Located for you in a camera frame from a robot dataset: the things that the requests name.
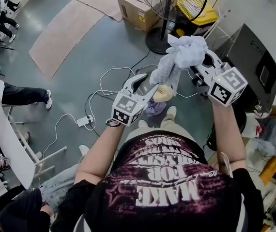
power strip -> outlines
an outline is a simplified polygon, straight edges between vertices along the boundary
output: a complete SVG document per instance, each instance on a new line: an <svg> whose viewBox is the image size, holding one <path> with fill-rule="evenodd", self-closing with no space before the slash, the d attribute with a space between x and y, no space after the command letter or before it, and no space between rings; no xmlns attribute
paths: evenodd
<svg viewBox="0 0 276 232"><path fill-rule="evenodd" d="M79 127L81 127L81 126L85 126L85 125L87 125L89 123L92 123L93 121L94 121L93 116L92 115L88 115L88 116L85 116L83 118L78 119L77 120L77 124L78 124Z"/></svg>

fan stand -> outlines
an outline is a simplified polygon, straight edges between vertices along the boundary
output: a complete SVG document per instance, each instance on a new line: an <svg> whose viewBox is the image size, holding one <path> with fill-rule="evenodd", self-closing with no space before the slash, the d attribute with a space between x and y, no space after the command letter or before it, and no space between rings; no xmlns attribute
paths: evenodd
<svg viewBox="0 0 276 232"><path fill-rule="evenodd" d="M171 0L166 0L164 18L168 18L170 11ZM158 54L167 54L166 50L170 47L167 42L167 37L170 32L166 30L167 20L164 19L161 28L151 29L146 36L146 45L148 48Z"/></svg>

cardboard box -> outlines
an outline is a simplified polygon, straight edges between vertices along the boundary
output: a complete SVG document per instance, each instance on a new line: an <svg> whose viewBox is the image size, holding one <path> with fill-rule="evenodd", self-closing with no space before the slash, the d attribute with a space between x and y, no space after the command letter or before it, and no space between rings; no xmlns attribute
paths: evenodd
<svg viewBox="0 0 276 232"><path fill-rule="evenodd" d="M118 2L123 18L146 32L160 20L160 17L142 0L118 0Z"/></svg>

jeans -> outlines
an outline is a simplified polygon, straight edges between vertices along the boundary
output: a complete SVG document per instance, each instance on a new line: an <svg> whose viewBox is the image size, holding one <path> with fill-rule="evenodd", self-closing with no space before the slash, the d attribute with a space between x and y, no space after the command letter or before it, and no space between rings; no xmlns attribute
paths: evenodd
<svg viewBox="0 0 276 232"><path fill-rule="evenodd" d="M5 35L9 36L9 38L12 37L12 32L6 28L4 23L8 23L11 26L15 27L17 25L16 21L14 21L11 18L6 17L6 14L4 11L1 12L0 15L0 32L3 32Z"/></svg>
<svg viewBox="0 0 276 232"><path fill-rule="evenodd" d="M33 87L16 87L8 83L4 83L1 103L4 105L24 106L34 102L47 103L49 95L43 88Z"/></svg>
<svg viewBox="0 0 276 232"><path fill-rule="evenodd" d="M53 178L47 180L39 187L42 200L52 208L53 213L57 213L58 206L62 203L67 191L73 186L76 172L78 169L76 164L68 168Z"/></svg>

black t-shirt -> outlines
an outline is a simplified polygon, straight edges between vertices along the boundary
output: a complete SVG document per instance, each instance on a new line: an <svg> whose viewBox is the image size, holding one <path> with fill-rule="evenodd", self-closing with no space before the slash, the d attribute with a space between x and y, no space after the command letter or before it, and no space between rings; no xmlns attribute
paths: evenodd
<svg viewBox="0 0 276 232"><path fill-rule="evenodd" d="M111 173L97 185L75 184L51 230L71 232L84 214L92 231L236 231L243 194L244 228L260 231L261 192L246 169L233 176L207 165L195 142L149 132L123 145Z"/></svg>
<svg viewBox="0 0 276 232"><path fill-rule="evenodd" d="M24 192L0 211L0 227L3 232L48 232L50 216L40 211L42 196L37 188Z"/></svg>

